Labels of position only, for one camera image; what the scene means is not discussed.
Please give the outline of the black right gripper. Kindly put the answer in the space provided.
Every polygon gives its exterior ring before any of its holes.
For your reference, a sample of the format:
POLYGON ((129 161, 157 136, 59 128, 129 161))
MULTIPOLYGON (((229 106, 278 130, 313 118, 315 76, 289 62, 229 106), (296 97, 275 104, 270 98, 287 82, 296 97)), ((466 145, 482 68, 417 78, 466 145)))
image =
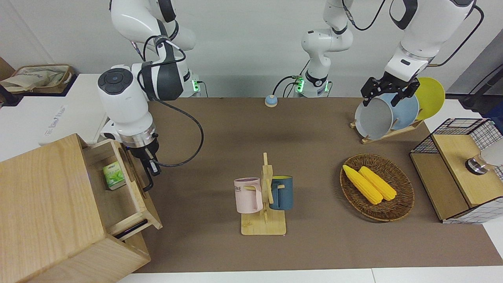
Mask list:
POLYGON ((125 148, 134 156, 135 168, 145 168, 151 176, 158 176, 161 174, 162 169, 156 163, 158 161, 156 153, 159 149, 159 143, 157 141, 153 141, 149 143, 149 145, 143 147, 125 148))

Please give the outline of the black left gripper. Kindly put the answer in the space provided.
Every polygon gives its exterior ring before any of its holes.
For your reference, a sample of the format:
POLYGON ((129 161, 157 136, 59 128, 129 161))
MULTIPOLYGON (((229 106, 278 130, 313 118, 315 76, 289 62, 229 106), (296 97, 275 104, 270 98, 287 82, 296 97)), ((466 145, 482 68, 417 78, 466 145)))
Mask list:
POLYGON ((397 106, 406 95, 413 95, 420 86, 420 81, 417 77, 406 82, 399 79, 388 72, 384 72, 380 79, 368 78, 363 87, 361 88, 361 95, 363 97, 363 106, 367 107, 369 102, 375 95, 384 93, 397 93, 391 100, 392 107, 397 106))

